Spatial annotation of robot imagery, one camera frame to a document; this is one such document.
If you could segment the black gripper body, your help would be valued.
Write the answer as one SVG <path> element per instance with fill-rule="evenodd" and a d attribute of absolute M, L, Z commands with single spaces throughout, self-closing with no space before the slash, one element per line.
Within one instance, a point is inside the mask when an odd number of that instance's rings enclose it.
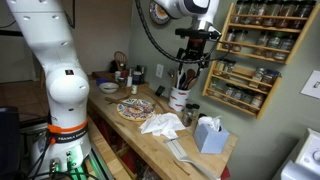
<path fill-rule="evenodd" d="M 177 59 L 180 64 L 198 64 L 205 60 L 209 60 L 214 48 L 205 53 L 205 45 L 208 40 L 218 41 L 221 33 L 217 30 L 194 30 L 191 28 L 178 28 L 175 34 L 181 38 L 188 38 L 187 48 L 180 48 L 177 54 Z"/>

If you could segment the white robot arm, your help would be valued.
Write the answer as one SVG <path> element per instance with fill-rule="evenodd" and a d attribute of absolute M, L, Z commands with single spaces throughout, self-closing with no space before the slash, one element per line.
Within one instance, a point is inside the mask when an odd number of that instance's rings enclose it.
<path fill-rule="evenodd" d="M 88 78 L 60 0 L 6 0 L 22 34 L 39 60 L 46 77 L 51 120 L 47 128 L 54 136 L 43 149 L 33 152 L 35 164 L 47 169 L 57 161 L 62 171 L 82 164 L 91 151 L 87 133 Z M 218 39 L 213 27 L 219 0 L 154 0 L 173 19 L 192 18 L 188 29 L 176 34 L 190 39 Z"/>

